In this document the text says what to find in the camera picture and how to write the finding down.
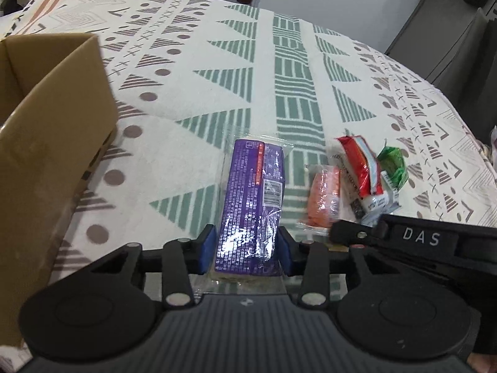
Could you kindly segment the orange snack packet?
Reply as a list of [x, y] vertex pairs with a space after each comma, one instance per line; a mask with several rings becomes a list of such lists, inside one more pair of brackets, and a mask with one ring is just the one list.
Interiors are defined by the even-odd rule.
[[341, 170], [337, 166], [308, 164], [312, 177], [306, 212], [298, 223], [301, 228], [329, 229], [340, 219]]

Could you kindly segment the brown cardboard box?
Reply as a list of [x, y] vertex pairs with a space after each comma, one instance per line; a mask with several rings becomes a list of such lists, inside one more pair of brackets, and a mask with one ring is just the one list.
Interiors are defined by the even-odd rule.
[[116, 128], [116, 100], [92, 34], [1, 42], [1, 342], [50, 279], [85, 175]]

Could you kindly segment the patterned bed blanket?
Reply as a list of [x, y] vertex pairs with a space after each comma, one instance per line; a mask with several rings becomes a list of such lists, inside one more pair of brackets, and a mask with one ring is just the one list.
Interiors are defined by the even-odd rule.
[[[496, 173], [440, 90], [335, 31], [222, 0], [31, 0], [11, 35], [92, 34], [118, 120], [85, 175], [45, 287], [19, 312], [4, 372], [493, 372], [496, 283], [440, 279], [298, 223], [308, 164], [357, 179], [338, 138], [408, 169], [390, 214], [496, 230]], [[239, 285], [189, 276], [162, 303], [162, 247], [217, 231], [226, 141], [290, 142], [280, 227], [329, 250], [329, 305], [301, 277]]]

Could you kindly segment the purple cake bar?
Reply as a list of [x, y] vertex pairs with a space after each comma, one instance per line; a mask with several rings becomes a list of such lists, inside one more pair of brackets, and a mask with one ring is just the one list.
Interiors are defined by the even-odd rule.
[[273, 136], [231, 137], [220, 163], [217, 241], [209, 276], [245, 285], [281, 275], [277, 230], [293, 145]]

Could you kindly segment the red white snack packet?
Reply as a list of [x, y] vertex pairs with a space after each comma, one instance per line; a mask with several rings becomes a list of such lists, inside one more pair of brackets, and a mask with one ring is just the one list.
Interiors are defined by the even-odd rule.
[[362, 136], [341, 136], [338, 141], [352, 166], [361, 198], [382, 195], [381, 167], [366, 140]]

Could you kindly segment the dark green snack packet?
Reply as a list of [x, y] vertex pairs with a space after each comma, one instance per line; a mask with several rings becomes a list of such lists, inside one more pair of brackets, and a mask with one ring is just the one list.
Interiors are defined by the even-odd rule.
[[401, 190], [408, 181], [408, 169], [398, 147], [384, 146], [377, 156], [381, 169], [387, 172], [393, 187]]

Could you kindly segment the silver grey snack packet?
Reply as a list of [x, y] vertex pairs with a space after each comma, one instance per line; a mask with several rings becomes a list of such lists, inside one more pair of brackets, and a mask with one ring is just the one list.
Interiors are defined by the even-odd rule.
[[362, 225], [372, 227], [382, 214], [390, 214], [400, 208], [399, 190], [393, 185], [386, 171], [381, 172], [381, 186], [382, 194], [361, 198], [359, 188], [355, 183], [351, 185], [350, 208], [355, 219]]

